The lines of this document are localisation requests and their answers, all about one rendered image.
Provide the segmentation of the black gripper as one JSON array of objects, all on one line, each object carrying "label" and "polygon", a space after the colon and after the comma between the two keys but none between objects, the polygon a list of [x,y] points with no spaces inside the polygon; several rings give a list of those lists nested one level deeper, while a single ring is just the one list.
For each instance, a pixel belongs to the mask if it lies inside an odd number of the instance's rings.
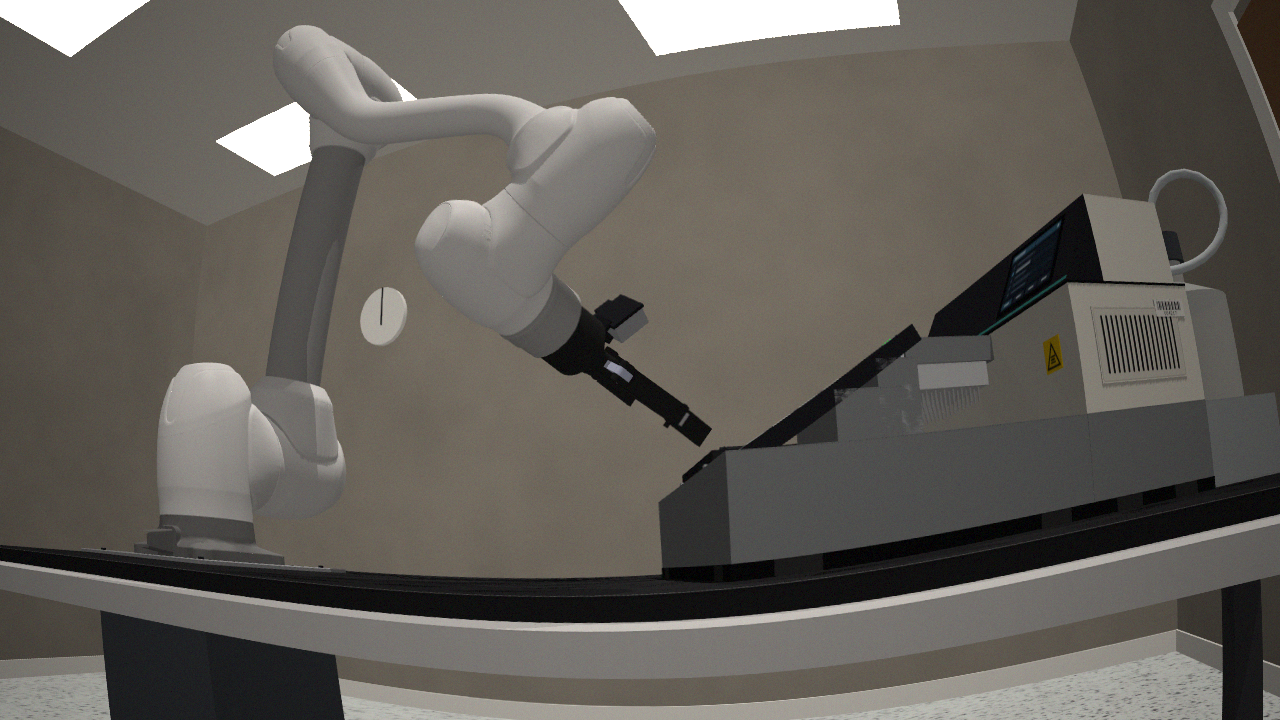
[{"label": "black gripper", "polygon": [[585,307],[581,307],[579,325],[570,340],[554,354],[541,359],[564,375],[589,373],[588,375],[593,375],[594,380],[628,406],[634,404],[635,398],[646,407],[650,406],[652,411],[666,419],[663,427],[675,427],[694,445],[701,446],[712,430],[707,423],[689,410],[686,404],[680,402],[678,398],[637,372],[613,348],[605,347],[604,325]]}]

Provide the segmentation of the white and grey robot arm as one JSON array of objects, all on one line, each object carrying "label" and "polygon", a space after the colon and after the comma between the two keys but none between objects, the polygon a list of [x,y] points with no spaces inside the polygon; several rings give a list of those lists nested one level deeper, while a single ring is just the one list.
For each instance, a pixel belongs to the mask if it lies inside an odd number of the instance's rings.
[{"label": "white and grey robot arm", "polygon": [[534,357],[561,348],[581,316],[579,295],[556,266],[618,206],[657,151],[657,132],[623,97],[580,109],[500,94],[403,101],[378,64],[330,37],[294,26],[273,53],[276,78],[308,113],[312,159],[266,375],[250,389],[225,364],[195,363],[172,379],[157,427],[160,521],[140,530],[134,553],[285,565],[256,544],[253,514],[314,518],[340,498],[346,457],[320,383],[349,219],[378,150],[466,135],[509,146],[506,188],[483,205],[442,202],[413,252],[448,304]]}]

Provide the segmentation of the grey curved hose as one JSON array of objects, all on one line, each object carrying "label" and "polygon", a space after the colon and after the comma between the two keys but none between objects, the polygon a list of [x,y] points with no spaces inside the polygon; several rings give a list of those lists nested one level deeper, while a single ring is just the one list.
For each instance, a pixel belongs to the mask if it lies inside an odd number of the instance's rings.
[{"label": "grey curved hose", "polygon": [[1219,191],[1219,188],[1216,187],[1216,184],[1213,184],[1213,181],[1210,181],[1207,177],[1204,177],[1203,174],[1201,174],[1201,172],[1188,170],[1188,169],[1169,170],[1169,173],[1166,173],[1165,176],[1160,177],[1156,181],[1153,188],[1149,191],[1148,202],[1155,202],[1155,208],[1156,208],[1156,200],[1158,199],[1158,192],[1164,188],[1165,184],[1167,184],[1171,181],[1176,181],[1179,178],[1197,181],[1201,184],[1204,184],[1204,187],[1207,190],[1210,190],[1211,193],[1213,193],[1213,199],[1219,204],[1220,222],[1219,222],[1217,234],[1215,236],[1212,243],[1210,243],[1208,249],[1206,249],[1204,252],[1201,252],[1201,255],[1198,255],[1197,258],[1194,258],[1194,259],[1192,259],[1192,260],[1189,260],[1187,263],[1181,263],[1179,265],[1170,266],[1171,272],[1172,272],[1172,275],[1179,275],[1179,274],[1183,274],[1185,272],[1190,272],[1190,270],[1196,269],[1197,266],[1201,266],[1210,258],[1212,258],[1213,254],[1219,250],[1220,245],[1222,243],[1222,240],[1224,240],[1225,233],[1228,231],[1228,208],[1226,208],[1226,204],[1225,204],[1225,201],[1222,199],[1222,193]]}]

